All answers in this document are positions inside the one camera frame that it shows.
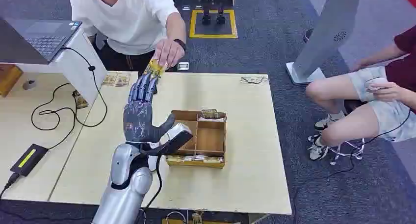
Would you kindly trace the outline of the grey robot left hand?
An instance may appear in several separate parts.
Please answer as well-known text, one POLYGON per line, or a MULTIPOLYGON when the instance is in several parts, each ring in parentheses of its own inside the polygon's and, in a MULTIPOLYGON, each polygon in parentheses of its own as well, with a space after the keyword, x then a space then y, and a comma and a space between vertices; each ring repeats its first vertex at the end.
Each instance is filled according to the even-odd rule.
POLYGON ((142 74, 129 92, 123 111, 123 131, 127 142, 157 143, 172 128, 175 117, 169 114, 160 126, 153 125, 153 95, 158 77, 142 74))

